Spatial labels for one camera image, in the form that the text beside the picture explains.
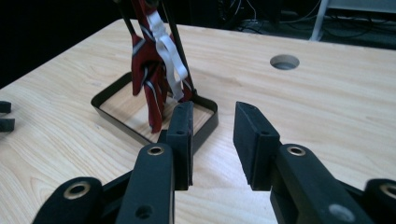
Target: light wood tabletop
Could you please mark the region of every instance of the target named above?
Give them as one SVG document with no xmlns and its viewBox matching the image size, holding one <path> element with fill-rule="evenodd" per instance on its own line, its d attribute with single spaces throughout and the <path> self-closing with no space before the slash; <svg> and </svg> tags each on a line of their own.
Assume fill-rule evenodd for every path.
<svg viewBox="0 0 396 224">
<path fill-rule="evenodd" d="M 178 30 L 195 88 L 219 106 L 219 126 L 194 156 L 194 185 L 176 193 L 176 223 L 276 223 L 269 192 L 251 191 L 233 146 L 236 101 L 257 106 L 282 143 L 310 148 L 351 186 L 396 179 L 396 51 Z M 91 106 L 130 71 L 131 53 L 116 21 L 0 90 L 12 103 L 1 118 L 16 119 L 12 133 L 0 134 L 0 223 L 31 222 L 69 179 L 105 184 L 133 169 L 142 146 Z M 274 68 L 281 54 L 299 66 Z"/>
</svg>

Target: cloth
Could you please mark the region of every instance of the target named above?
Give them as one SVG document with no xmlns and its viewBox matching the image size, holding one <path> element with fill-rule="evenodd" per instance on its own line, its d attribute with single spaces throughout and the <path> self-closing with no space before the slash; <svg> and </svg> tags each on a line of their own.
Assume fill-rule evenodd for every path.
<svg viewBox="0 0 396 224">
<path fill-rule="evenodd" d="M 132 34 L 133 95 L 144 89 L 148 123 L 151 132 L 157 133 L 162 128 L 167 93 L 171 91 L 180 103 L 189 101 L 192 97 L 191 78 L 180 60 L 172 36 L 165 31 L 157 8 L 149 7 L 145 0 L 132 0 L 132 4 L 143 34 L 143 38 Z"/>
</svg>

